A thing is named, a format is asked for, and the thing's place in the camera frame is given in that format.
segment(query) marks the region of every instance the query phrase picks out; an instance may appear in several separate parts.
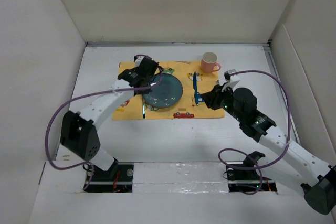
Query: purple cable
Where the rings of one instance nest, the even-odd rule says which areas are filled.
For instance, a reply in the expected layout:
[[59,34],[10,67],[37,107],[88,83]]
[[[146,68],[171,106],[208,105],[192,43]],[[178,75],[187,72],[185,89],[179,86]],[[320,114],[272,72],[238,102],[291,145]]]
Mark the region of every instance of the purple cable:
[[[239,72],[235,72],[235,73],[231,73],[230,76],[235,76],[237,74],[242,74],[242,73],[262,73],[262,74],[265,74],[269,77],[271,77],[272,79],[274,79],[279,85],[280,87],[282,88],[284,94],[285,94],[285,97],[286,97],[286,101],[287,101],[287,120],[288,120],[288,129],[287,129],[287,139],[286,139],[286,143],[289,142],[290,140],[290,104],[289,104],[289,99],[288,99],[288,93],[286,92],[285,90],[285,87],[282,85],[282,83],[273,75],[267,73],[267,72],[264,72],[264,71],[260,71],[260,70],[246,70],[246,71],[239,71]],[[238,167],[238,166],[234,166],[234,165],[230,165],[230,164],[227,164],[220,156],[221,156],[221,153],[222,152],[225,152],[225,151],[234,151],[234,152],[239,152],[239,153],[242,153],[244,155],[246,155],[248,158],[250,158],[251,160],[253,160],[250,156],[248,156],[248,154],[240,151],[240,150],[237,150],[237,149],[233,149],[233,148],[225,148],[225,149],[222,149],[221,151],[219,151],[218,153],[218,158],[219,160],[224,164],[226,165],[227,167],[229,168],[232,168],[232,169],[236,169],[236,170],[259,170],[260,172],[260,184],[259,184],[259,188],[257,190],[255,190],[253,193],[249,194],[249,195],[253,195],[253,194],[256,194],[258,191],[260,191],[261,189],[261,185],[263,183],[262,181],[262,175],[261,175],[261,170],[260,169],[263,169],[263,168],[267,168],[277,162],[279,162],[284,156],[285,154],[287,153],[287,150],[289,148],[289,145],[286,145],[285,149],[283,149],[283,152],[282,154],[275,160],[273,160],[272,162],[268,163],[267,165],[261,165],[261,166],[258,166],[255,162],[254,164],[256,165],[256,167]]]
[[93,171],[94,171],[94,167],[93,165],[88,162],[88,161],[84,161],[84,162],[81,162],[79,164],[76,164],[76,165],[70,165],[70,166],[67,166],[67,167],[58,167],[57,165],[55,165],[55,163],[53,162],[53,159],[51,157],[51,154],[49,153],[49,133],[50,133],[50,129],[51,129],[51,126],[56,118],[56,116],[60,113],[60,111],[68,104],[70,104],[71,102],[74,102],[74,101],[77,101],[77,100],[80,100],[80,99],[84,99],[84,98],[87,98],[87,97],[93,97],[95,95],[101,95],[101,94],[109,94],[109,93],[114,93],[114,92],[123,92],[123,91],[139,91],[139,90],[146,90],[146,89],[152,89],[152,88],[155,88],[157,87],[160,82],[162,81],[162,72],[160,71],[160,79],[158,80],[158,82],[156,82],[156,84],[154,84],[153,86],[148,86],[148,87],[140,87],[140,88],[127,88],[127,89],[115,89],[115,90],[106,90],[106,91],[100,91],[100,92],[95,92],[95,93],[90,93],[90,94],[85,94],[85,95],[81,95],[79,97],[75,97],[75,98],[72,98],[68,101],[66,101],[65,103],[63,103],[56,111],[55,113],[53,114],[53,116],[51,117],[49,123],[48,123],[48,126],[47,126],[47,130],[46,130],[46,135],[45,135],[45,138],[44,138],[44,147],[45,147],[45,152],[46,152],[46,156],[47,156],[47,159],[50,163],[50,165],[56,169],[56,170],[68,170],[68,169],[72,169],[72,168],[75,168],[77,166],[80,166],[80,165],[83,165],[83,164],[88,164],[88,165],[91,165],[91,176],[88,180],[88,183],[87,185],[84,187],[84,189],[86,189],[91,180],[92,180],[92,177],[93,177]]

